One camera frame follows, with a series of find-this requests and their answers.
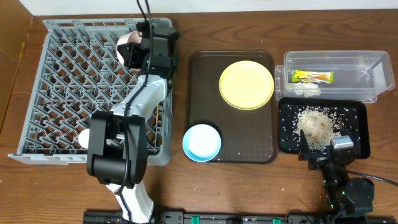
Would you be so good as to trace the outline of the dark brown serving tray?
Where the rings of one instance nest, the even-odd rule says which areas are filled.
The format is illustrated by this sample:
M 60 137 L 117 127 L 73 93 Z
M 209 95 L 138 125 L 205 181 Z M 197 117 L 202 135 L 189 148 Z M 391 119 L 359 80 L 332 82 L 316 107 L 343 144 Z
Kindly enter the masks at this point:
M 251 60 L 274 68 L 265 51 L 199 51 L 190 59 L 187 126 L 209 124 L 221 136 L 221 149 L 212 160 L 220 163 L 267 164 L 277 155 L 275 99 L 259 109 L 233 108 L 222 98 L 218 83 L 234 62 Z

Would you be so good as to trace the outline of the black rectangular tray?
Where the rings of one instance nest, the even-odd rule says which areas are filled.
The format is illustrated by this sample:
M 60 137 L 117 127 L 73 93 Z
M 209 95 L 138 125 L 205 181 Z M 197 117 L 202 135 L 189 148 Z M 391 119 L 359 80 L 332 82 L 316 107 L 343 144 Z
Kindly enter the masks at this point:
M 282 98 L 279 101 L 278 145 L 282 152 L 298 154 L 300 131 L 299 117 L 304 112 L 318 111 L 327 115 L 333 122 L 333 131 L 339 133 L 338 124 L 342 123 L 354 137 L 361 151 L 360 159 L 371 154 L 368 115 L 366 106 L 360 101 L 326 100 L 311 98 Z

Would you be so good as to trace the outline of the grey plastic dish rack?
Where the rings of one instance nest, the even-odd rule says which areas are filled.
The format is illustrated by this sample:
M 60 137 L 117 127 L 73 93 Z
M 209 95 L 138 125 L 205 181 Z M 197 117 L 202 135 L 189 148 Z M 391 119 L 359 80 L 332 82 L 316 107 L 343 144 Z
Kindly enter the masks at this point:
M 118 39 L 136 30 L 140 18 L 46 20 L 40 63 L 24 120 L 18 150 L 12 158 L 24 164 L 84 164 L 87 149 L 79 134 L 91 115 L 109 111 L 135 87 L 139 71 L 121 65 Z M 172 89 L 146 122 L 150 166 L 171 158 Z

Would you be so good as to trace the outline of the yellow round plate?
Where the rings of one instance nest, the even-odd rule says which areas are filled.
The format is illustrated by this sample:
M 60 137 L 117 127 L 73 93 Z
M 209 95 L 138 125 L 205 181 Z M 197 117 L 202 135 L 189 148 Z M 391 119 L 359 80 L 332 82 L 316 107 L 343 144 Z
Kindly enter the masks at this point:
M 224 69 L 218 87 L 230 106 L 239 110 L 256 110 L 272 98 L 274 78 L 260 63 L 242 60 Z

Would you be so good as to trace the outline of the clear plastic bin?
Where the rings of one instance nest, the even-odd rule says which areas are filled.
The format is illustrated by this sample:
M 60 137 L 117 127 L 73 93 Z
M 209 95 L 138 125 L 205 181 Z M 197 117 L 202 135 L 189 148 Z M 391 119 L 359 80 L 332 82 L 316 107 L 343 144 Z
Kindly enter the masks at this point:
M 394 89 L 389 54 L 376 50 L 290 51 L 275 68 L 275 97 L 304 98 L 288 88 L 294 70 L 334 72 L 334 82 L 315 83 L 321 94 L 309 98 L 356 100 L 374 103 L 378 95 Z

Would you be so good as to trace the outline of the wooden chopstick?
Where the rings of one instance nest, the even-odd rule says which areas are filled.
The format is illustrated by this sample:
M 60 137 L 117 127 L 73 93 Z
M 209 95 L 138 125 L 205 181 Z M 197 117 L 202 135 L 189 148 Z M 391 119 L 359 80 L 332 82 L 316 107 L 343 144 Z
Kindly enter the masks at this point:
M 158 124 L 160 119 L 160 105 L 158 104 L 156 107 L 156 125 Z

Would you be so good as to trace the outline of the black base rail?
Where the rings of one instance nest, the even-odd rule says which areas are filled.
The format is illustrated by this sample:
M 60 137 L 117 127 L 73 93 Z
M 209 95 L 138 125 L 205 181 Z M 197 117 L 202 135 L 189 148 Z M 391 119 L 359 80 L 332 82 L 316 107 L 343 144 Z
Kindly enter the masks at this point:
M 369 217 L 367 215 L 310 215 L 293 210 L 285 215 L 251 215 L 222 213 L 187 213 L 172 210 L 123 212 L 106 210 L 87 210 L 83 213 L 83 224 L 105 223 L 148 223 L 148 224 L 309 224 L 309 223 L 373 223 L 396 224 L 397 220 L 388 217 Z

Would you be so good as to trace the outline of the green snack wrapper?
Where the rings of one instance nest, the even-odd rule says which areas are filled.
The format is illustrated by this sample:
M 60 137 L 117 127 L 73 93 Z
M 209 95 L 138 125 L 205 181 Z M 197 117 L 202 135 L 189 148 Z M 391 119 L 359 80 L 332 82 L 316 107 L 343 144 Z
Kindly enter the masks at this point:
M 292 73 L 292 82 L 304 83 L 333 83 L 334 72 L 314 72 L 305 70 L 294 70 Z

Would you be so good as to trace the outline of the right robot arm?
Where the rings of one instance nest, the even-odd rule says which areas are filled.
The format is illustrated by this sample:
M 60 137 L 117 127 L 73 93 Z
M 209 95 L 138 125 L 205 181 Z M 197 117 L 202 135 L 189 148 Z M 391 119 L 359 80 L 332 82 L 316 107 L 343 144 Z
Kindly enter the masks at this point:
M 308 162 L 309 170 L 321 170 L 326 200 L 331 212 L 323 223 L 367 223 L 373 211 L 374 183 L 368 178 L 350 178 L 346 166 L 361 157 L 358 141 L 339 124 L 340 135 L 331 139 L 323 151 L 313 152 L 304 130 L 300 131 L 298 159 Z

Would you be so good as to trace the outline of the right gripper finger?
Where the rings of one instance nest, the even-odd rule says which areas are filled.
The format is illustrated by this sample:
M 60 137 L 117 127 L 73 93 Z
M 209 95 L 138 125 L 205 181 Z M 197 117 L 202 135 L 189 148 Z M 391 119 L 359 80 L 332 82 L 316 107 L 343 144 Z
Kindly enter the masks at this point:
M 349 136 L 354 144 L 358 143 L 358 140 L 346 129 L 346 127 L 343 123 L 339 123 L 338 126 L 339 126 L 339 130 L 340 130 L 340 134 L 342 136 Z
M 304 130 L 300 130 L 300 144 L 299 144 L 300 152 L 298 154 L 298 159 L 300 161 L 307 161 L 310 159 L 311 151 L 308 146 L 307 138 L 305 136 Z

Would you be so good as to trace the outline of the light blue bowl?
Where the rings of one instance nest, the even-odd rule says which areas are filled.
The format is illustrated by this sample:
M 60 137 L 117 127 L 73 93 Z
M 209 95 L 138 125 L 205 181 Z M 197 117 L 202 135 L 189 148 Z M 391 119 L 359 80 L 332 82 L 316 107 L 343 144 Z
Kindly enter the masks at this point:
M 208 162 L 221 149 L 221 135 L 209 124 L 196 124 L 184 134 L 182 147 L 185 155 L 192 161 Z

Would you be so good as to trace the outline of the rice food waste pile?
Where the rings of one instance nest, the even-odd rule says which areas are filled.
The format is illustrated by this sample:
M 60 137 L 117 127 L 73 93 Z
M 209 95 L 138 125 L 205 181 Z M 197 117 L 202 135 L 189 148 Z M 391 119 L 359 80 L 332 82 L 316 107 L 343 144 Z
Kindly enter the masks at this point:
M 339 123 L 360 138 L 358 112 L 353 108 L 282 105 L 279 109 L 279 148 L 285 153 L 300 152 L 300 130 L 304 130 L 312 152 L 323 151 L 341 136 Z

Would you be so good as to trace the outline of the white pink bowl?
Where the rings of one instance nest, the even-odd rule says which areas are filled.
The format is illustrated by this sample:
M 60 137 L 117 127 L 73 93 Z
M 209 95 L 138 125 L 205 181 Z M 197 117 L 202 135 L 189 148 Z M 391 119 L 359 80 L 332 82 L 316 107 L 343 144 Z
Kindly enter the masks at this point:
M 140 68 L 142 37 L 138 31 L 123 35 L 117 41 L 117 58 L 127 68 Z

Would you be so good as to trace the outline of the white tissue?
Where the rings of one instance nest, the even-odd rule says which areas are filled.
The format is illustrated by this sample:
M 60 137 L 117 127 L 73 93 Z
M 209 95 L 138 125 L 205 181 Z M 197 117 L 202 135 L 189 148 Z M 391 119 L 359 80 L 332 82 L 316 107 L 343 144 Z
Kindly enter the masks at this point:
M 318 85 L 315 83 L 289 83 L 287 86 L 289 89 L 293 90 L 296 95 L 302 95 L 304 98 L 318 96 L 321 94 Z

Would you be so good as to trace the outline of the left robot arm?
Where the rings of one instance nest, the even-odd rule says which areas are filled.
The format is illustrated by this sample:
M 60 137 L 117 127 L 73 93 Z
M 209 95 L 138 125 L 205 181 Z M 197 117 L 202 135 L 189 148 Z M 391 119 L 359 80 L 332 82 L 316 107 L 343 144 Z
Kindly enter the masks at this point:
M 135 87 L 109 111 L 91 115 L 90 127 L 79 134 L 88 150 L 86 169 L 113 191 L 128 223 L 149 223 L 154 202 L 144 185 L 148 151 L 146 122 L 169 96 L 177 73 L 178 30 L 155 25 L 152 19 L 136 24 L 121 36 L 116 55 L 129 69 L 137 69 Z

